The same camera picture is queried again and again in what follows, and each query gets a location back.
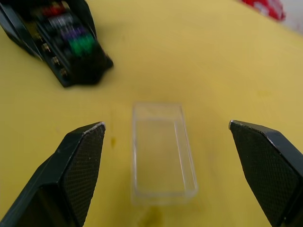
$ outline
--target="red object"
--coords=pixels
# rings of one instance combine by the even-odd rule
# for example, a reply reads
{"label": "red object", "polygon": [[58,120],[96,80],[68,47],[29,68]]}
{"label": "red object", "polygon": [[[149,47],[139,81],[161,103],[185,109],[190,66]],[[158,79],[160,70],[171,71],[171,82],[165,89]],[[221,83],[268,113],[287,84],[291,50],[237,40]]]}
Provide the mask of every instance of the red object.
{"label": "red object", "polygon": [[261,14],[270,16],[278,21],[285,19],[283,5],[279,0],[242,0],[244,3],[256,8]]}
{"label": "red object", "polygon": [[50,7],[44,8],[42,10],[42,13],[46,17],[53,17],[53,16],[60,15],[60,14],[64,13],[65,11],[66,10],[65,10],[64,5],[56,5],[56,6],[50,6]]}

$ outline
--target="black fuse box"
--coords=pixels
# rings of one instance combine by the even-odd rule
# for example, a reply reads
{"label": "black fuse box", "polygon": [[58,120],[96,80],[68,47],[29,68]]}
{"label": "black fuse box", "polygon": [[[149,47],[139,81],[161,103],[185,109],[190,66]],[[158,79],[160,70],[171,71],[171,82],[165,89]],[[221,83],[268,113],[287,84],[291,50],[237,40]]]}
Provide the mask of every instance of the black fuse box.
{"label": "black fuse box", "polygon": [[64,87],[95,84],[113,66],[84,0],[2,0],[0,24],[11,40],[45,61]]}

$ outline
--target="purple fuse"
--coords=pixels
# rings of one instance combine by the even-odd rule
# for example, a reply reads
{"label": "purple fuse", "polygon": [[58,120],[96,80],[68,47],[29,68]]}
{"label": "purple fuse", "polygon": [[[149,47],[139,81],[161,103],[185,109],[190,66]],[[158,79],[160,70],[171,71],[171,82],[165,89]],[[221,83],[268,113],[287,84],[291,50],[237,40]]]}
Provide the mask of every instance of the purple fuse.
{"label": "purple fuse", "polygon": [[76,39],[78,36],[86,33],[86,29],[84,27],[71,28],[71,30],[62,30],[61,36],[63,40],[68,41],[71,39]]}

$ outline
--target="metal screw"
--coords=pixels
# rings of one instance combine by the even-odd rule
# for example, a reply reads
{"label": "metal screw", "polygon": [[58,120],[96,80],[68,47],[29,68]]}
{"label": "metal screw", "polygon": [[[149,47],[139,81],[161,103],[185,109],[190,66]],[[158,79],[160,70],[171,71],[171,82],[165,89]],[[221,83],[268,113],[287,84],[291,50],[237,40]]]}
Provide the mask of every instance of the metal screw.
{"label": "metal screw", "polygon": [[67,74],[66,69],[61,69],[60,74],[64,79],[68,79],[68,74]]}
{"label": "metal screw", "polygon": [[48,52],[51,52],[51,49],[49,49],[49,46],[47,44],[43,44],[42,45],[42,50],[45,52],[45,51],[48,51]]}
{"label": "metal screw", "polygon": [[54,65],[60,65],[59,59],[58,59],[57,57],[53,57],[53,58],[52,58],[52,63],[53,63]]}
{"label": "metal screw", "polygon": [[35,39],[36,41],[40,41],[40,42],[43,41],[43,39],[42,39],[42,37],[41,37],[41,35],[40,35],[39,33],[36,33],[36,34],[34,35],[34,39]]}

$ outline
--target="green fuse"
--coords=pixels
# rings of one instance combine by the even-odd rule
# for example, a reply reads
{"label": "green fuse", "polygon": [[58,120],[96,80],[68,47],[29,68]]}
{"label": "green fuse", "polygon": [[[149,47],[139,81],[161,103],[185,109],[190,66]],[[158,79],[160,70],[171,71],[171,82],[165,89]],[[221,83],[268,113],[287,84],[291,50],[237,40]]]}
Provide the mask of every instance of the green fuse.
{"label": "green fuse", "polygon": [[78,38],[77,39],[77,42],[82,50],[82,54],[85,54],[86,53],[86,43],[85,43],[85,40],[81,37],[81,38]]}
{"label": "green fuse", "polygon": [[78,40],[72,40],[69,43],[70,43],[72,52],[78,57],[82,56],[82,47],[79,44]]}
{"label": "green fuse", "polygon": [[93,45],[95,43],[95,39],[93,38],[93,36],[91,34],[83,37],[83,39],[85,40],[85,50],[87,53],[91,53],[92,49],[93,49]]}

